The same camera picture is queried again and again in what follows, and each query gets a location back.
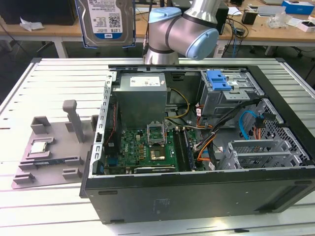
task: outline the open computer tower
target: open computer tower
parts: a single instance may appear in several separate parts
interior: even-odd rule
[[[103,224],[281,212],[315,138],[257,66],[109,66],[85,191]]]

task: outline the floor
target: floor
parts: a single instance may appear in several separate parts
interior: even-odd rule
[[[33,57],[37,57],[36,51],[42,46],[41,42],[19,42],[27,51],[28,55],[19,48],[13,47],[11,52],[6,52],[3,48],[0,52],[0,103],[5,99],[20,76],[23,74]],[[98,49],[84,49],[81,42],[68,42],[66,48],[71,58],[139,58],[142,56],[142,44],[137,44],[134,48],[123,49],[121,47],[108,47]],[[251,46],[242,46],[238,58],[266,58],[265,48],[256,46],[254,52]],[[303,48],[304,51],[311,51],[312,48]],[[231,57],[232,48],[228,49],[224,57]],[[285,61],[302,77],[305,78],[311,67],[314,65],[312,57],[315,58],[315,51],[302,52],[303,56],[298,57],[298,53],[291,47],[278,47],[276,57],[283,58]],[[54,46],[47,48],[42,52],[43,58],[57,58],[57,52]],[[308,83],[315,84],[315,69],[307,79]]]

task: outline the blue drive bay latch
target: blue drive bay latch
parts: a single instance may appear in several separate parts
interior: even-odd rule
[[[232,87],[227,83],[226,77],[220,70],[208,70],[207,79],[214,91],[231,91]]]

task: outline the wooden table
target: wooden table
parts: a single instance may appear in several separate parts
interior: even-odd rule
[[[240,10],[244,10],[248,4],[264,5],[258,0],[245,0]],[[306,15],[293,15],[295,18],[307,19]],[[136,16],[136,42],[143,42],[146,32],[148,14]],[[233,16],[233,19],[241,21],[241,16]],[[256,17],[255,23],[250,26],[248,36],[242,42],[242,45],[262,45],[262,46],[297,46],[297,47],[315,47],[315,33],[305,33],[298,28],[288,26],[286,29],[270,29],[266,26],[267,17]],[[52,41],[55,43],[58,56],[67,58],[67,52],[63,42],[81,42],[82,33],[78,21],[72,26],[45,25],[45,29],[29,32],[19,25],[6,25],[2,23],[5,29],[16,39],[26,41]],[[218,46],[215,51],[215,57],[220,58],[225,45],[228,44],[232,36],[230,26],[224,28],[220,35]],[[0,28],[0,40],[10,40],[10,37]]]
[[[143,42],[147,18],[147,14],[136,16],[136,42]],[[63,42],[82,42],[79,20],[72,26],[44,25],[45,29],[33,30],[32,32],[25,30],[20,25],[7,25],[4,21],[1,21],[1,24],[15,40],[54,42],[59,58],[68,57]],[[12,40],[2,28],[0,28],[0,40]]]
[[[243,10],[249,4],[252,4],[253,6],[265,5],[259,0],[245,0],[242,6],[238,7],[242,14],[239,16],[232,16],[232,19],[242,22],[241,20],[243,16]],[[290,15],[301,20],[307,20],[308,18],[308,15]],[[257,16],[252,26],[246,25],[249,30],[249,34],[242,42],[242,45],[315,47],[315,33],[306,33],[293,26],[287,26],[287,28],[271,29],[266,24],[267,19],[268,17]],[[244,28],[238,23],[235,23],[235,27]],[[232,29],[230,26],[226,25],[220,39],[227,37],[230,40],[231,36]],[[222,48],[226,45],[226,42],[219,41],[218,45]]]

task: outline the blue box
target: blue box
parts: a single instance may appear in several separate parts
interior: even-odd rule
[[[314,9],[314,6],[306,1],[300,1],[299,3],[291,3],[289,1],[283,1],[281,6],[285,6],[285,12],[287,14],[302,14],[310,15]]]

